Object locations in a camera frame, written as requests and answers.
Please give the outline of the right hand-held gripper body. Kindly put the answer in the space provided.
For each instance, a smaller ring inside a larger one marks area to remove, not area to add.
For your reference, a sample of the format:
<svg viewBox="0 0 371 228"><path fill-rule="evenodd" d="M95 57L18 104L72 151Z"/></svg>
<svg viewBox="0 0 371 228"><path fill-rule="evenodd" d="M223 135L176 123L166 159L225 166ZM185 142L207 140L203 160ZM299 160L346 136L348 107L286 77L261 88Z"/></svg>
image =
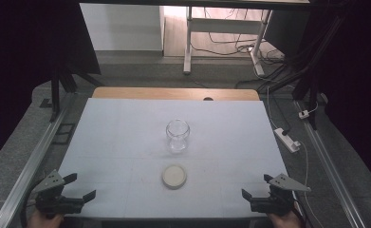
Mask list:
<svg viewBox="0 0 371 228"><path fill-rule="evenodd" d="M295 191L311 191L309 187L285 174L273 177L268 185L269 196L267 198L253 197L252 202L250 202L252 212L284 216L294 208L293 193Z"/></svg>

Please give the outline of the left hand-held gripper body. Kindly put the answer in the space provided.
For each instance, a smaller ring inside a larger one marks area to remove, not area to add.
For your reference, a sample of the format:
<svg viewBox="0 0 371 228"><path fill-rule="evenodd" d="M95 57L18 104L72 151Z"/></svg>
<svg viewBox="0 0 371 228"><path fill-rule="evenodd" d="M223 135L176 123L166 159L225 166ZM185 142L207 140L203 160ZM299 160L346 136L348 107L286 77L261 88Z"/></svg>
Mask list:
<svg viewBox="0 0 371 228"><path fill-rule="evenodd" d="M57 214L79 214L84 206L83 199L67 198L62 195L66 184L56 170L51 171L35 187L35 207L49 218Z"/></svg>

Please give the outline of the round white jar lid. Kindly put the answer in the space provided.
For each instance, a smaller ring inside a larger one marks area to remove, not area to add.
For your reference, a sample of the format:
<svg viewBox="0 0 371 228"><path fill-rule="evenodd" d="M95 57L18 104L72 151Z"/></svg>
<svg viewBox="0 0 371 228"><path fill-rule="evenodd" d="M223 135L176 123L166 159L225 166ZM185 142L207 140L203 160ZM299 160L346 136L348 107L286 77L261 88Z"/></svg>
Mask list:
<svg viewBox="0 0 371 228"><path fill-rule="evenodd" d="M163 170L161 178L167 188L177 190L185 184L187 174L181 165L172 164Z"/></svg>

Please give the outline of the clear glass jar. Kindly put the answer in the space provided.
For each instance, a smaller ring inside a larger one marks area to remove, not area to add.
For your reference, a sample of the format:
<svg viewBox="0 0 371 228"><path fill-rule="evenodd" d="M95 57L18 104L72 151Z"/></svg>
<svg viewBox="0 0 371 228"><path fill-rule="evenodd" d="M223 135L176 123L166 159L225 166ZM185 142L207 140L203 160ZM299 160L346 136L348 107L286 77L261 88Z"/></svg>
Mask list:
<svg viewBox="0 0 371 228"><path fill-rule="evenodd" d="M187 148L190 132L187 122L180 119L170 121L166 126L168 150L173 154L182 153Z"/></svg>

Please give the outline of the person's right hand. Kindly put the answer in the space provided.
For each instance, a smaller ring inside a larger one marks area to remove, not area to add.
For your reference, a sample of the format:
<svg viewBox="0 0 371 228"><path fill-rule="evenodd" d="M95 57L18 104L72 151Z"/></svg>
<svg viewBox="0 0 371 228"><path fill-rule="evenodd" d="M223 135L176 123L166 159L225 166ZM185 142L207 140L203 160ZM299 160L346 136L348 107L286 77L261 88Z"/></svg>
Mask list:
<svg viewBox="0 0 371 228"><path fill-rule="evenodd" d="M268 218L271 220L274 228L302 228L301 221L293 212L281 217L275 214L268 214Z"/></svg>

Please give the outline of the person's left hand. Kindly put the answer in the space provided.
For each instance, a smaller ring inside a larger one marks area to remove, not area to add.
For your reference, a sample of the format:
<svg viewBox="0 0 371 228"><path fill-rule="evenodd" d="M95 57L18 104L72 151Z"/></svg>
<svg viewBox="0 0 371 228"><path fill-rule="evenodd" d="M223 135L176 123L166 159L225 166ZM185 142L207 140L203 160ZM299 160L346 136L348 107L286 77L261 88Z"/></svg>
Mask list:
<svg viewBox="0 0 371 228"><path fill-rule="evenodd" d="M64 221L63 215L47 218L39 211L34 211L28 219L27 228L59 228Z"/></svg>

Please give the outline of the white power strip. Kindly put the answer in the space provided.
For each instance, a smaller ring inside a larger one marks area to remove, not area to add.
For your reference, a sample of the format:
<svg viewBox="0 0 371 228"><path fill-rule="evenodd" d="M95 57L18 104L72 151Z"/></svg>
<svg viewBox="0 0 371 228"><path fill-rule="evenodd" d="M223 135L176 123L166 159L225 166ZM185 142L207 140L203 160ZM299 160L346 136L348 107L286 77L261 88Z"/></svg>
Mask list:
<svg viewBox="0 0 371 228"><path fill-rule="evenodd" d="M288 134L286 136L283 136L283 130L283 128L279 127L274 129L273 132L290 153L299 151L301 144L298 141L294 141Z"/></svg>

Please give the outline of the white table cover board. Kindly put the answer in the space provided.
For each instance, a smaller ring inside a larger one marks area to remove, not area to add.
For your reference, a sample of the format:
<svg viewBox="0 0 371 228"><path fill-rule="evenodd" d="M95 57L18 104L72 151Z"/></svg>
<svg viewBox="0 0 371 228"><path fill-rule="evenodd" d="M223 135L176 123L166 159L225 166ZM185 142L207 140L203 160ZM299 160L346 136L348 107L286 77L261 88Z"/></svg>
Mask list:
<svg viewBox="0 0 371 228"><path fill-rule="evenodd" d="M166 126L191 128L187 148L168 150ZM177 189L163 170L181 165ZM254 213L242 189L265 197L264 174L285 172L266 109L260 101L90 99L59 168L76 173L64 193L96 191L81 212L89 219L235 219Z"/></svg>

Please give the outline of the black stand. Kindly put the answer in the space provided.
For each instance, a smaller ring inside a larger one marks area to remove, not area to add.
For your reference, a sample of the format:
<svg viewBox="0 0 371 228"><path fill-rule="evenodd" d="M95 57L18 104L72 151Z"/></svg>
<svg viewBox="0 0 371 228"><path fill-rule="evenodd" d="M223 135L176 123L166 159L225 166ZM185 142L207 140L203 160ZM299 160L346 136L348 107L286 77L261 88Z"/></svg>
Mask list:
<svg viewBox="0 0 371 228"><path fill-rule="evenodd" d="M286 53L286 59L280 66L281 69L293 67L294 73L270 86L269 83L263 83L258 92L262 92L263 86L266 86L270 94L298 81L292 91L293 99L302 100L310 92L309 107L314 108L320 60L340 27L351 1L308 0L308 4L303 7L283 6L274 9L269 20L269 36L284 43L284 46L298 45L293 53Z"/></svg>
<svg viewBox="0 0 371 228"><path fill-rule="evenodd" d="M73 79L74 75L78 75L95 87L103 86L102 82L96 80L89 73L73 64L66 64L64 66L61 64L56 65L51 71L51 122L55 122L60 113L59 86L63 86L67 93L75 93L77 90L76 82Z"/></svg>

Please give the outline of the wooden table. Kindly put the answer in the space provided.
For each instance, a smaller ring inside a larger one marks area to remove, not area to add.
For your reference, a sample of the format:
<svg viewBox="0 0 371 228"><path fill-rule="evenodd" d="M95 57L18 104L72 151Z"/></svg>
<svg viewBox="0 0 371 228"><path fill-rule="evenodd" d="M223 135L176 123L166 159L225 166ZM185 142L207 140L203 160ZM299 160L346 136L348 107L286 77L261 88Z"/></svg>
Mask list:
<svg viewBox="0 0 371 228"><path fill-rule="evenodd" d="M101 99L259 101L253 89L167 88L167 87L97 87L92 95Z"/></svg>

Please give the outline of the aluminium floor rail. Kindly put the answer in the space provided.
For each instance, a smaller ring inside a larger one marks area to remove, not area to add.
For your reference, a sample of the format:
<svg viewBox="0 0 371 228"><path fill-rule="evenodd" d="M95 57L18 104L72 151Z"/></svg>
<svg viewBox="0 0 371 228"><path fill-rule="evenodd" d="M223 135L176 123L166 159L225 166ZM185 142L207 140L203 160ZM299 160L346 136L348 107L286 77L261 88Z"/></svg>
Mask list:
<svg viewBox="0 0 371 228"><path fill-rule="evenodd" d="M319 120L317 129L296 118L306 137L302 148L306 153L305 183L312 192L304 196L306 207L320 228L368 228L354 201L350 179L345 175L354 161L354 151L327 118Z"/></svg>
<svg viewBox="0 0 371 228"><path fill-rule="evenodd" d="M8 228L13 218L18 214L22 202L25 200L25 194L34 179L35 173L39 169L46 152L51 145L52 139L56 135L58 128L65 117L69 106L74 102L75 94L67 93L61 101L60 114L52 123L47 123L46 130L41 134L40 139L30 153L25 166L19 173L19 177L13 184L8 197L0 209L0 228Z"/></svg>

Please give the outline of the white desk frame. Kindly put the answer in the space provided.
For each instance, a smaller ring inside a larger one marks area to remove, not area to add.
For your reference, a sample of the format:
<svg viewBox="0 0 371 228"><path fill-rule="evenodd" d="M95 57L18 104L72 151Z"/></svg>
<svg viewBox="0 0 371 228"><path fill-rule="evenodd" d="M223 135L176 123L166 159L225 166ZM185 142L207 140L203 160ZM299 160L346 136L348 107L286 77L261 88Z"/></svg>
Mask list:
<svg viewBox="0 0 371 228"><path fill-rule="evenodd" d="M262 68L261 61L258 57L260 45L262 43L271 11L269 9L262 10L262 18L258 21L239 20L239 19L215 19L215 18L199 18L193 17L193 8L186 8L186 46L184 52L183 73L189 75L191 73L192 51L191 40L194 32L203 33L234 33L234 34L249 34L256 36L256 42L253 47L248 47L247 51L253 63L253 69L258 76L264 76L265 72Z"/></svg>

